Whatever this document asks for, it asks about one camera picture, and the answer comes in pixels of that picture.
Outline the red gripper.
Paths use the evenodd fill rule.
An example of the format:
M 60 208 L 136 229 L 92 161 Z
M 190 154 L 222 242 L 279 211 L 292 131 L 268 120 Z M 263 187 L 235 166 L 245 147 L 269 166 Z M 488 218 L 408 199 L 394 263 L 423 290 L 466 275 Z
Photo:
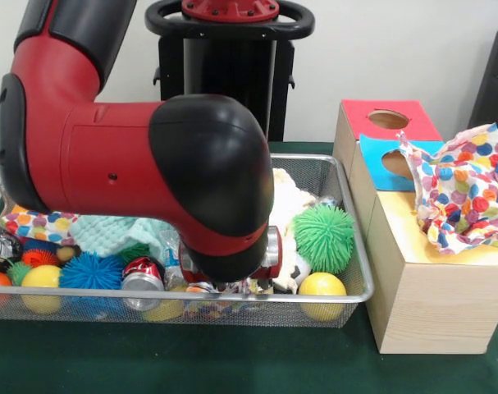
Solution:
M 268 227 L 247 249 L 225 256 L 201 254 L 179 246 L 180 269 L 188 283 L 232 283 L 246 278 L 277 278 L 282 266 L 282 239 L 276 227 Z

